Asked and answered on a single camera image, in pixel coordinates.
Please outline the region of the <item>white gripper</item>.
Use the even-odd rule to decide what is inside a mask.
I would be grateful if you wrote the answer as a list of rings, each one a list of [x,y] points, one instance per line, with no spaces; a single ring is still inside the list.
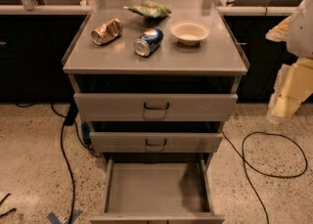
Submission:
[[[300,58],[291,66],[282,65],[277,74],[266,117],[280,124],[313,94],[313,0],[303,0],[291,17],[271,28],[265,38],[287,41],[288,51]]]

